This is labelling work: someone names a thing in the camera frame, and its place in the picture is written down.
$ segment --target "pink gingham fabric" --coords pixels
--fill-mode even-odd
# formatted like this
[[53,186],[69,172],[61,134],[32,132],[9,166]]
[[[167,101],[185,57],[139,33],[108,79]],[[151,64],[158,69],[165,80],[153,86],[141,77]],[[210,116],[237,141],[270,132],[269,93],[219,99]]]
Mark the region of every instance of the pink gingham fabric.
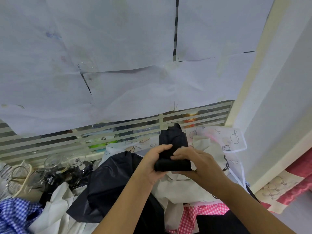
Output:
[[229,208],[224,203],[197,207],[184,207],[179,228],[177,230],[166,230],[166,232],[171,234],[192,234],[195,228],[197,215],[223,215],[228,210]]

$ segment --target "paper sheet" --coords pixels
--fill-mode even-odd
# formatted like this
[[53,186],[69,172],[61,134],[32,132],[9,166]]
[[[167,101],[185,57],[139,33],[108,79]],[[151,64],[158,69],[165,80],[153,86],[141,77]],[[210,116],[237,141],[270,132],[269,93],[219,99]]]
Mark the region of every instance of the paper sheet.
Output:
[[179,0],[176,60],[255,51],[273,1]]
[[98,122],[45,0],[0,0],[0,118],[30,137]]
[[144,118],[236,99],[255,53],[84,74],[101,120]]
[[46,0],[80,72],[173,60],[176,0]]

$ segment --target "forearm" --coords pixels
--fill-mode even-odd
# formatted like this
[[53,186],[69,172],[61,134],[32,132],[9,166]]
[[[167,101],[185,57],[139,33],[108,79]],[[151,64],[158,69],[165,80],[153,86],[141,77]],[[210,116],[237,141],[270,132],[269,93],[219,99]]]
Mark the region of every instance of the forearm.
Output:
[[132,234],[152,187],[145,177],[134,173],[92,234]]
[[294,232],[265,209],[240,185],[231,185],[231,194],[223,202],[251,234],[294,234]]

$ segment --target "hand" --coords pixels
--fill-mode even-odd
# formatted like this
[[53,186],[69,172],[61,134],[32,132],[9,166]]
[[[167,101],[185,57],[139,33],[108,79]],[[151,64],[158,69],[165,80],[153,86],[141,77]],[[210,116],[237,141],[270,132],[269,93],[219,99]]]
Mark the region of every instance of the hand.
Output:
[[221,167],[210,154],[190,147],[182,147],[174,152],[171,159],[188,159],[192,161],[197,168],[195,171],[172,173],[178,173],[191,178],[220,200],[226,199],[230,195],[230,187],[234,183],[224,174]]
[[148,151],[143,157],[142,161],[138,165],[137,169],[135,169],[133,174],[142,178],[147,178],[147,181],[154,185],[158,179],[162,178],[167,173],[156,172],[154,170],[154,165],[159,159],[159,154],[164,150],[170,149],[171,147],[172,144],[162,144],[150,149],[150,151]]

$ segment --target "left hand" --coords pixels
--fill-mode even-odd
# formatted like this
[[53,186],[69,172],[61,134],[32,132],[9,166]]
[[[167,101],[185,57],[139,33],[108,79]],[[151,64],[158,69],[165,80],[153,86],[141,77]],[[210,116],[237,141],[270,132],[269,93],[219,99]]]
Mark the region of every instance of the left hand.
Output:
[[152,185],[154,185],[158,179],[162,178],[167,173],[167,172],[156,172],[154,170],[154,165],[159,159],[159,154],[164,150],[170,149],[171,147],[172,144],[162,144],[152,148],[143,157],[137,169],[135,169],[133,175],[140,176],[141,178],[144,179],[147,178],[147,181]]

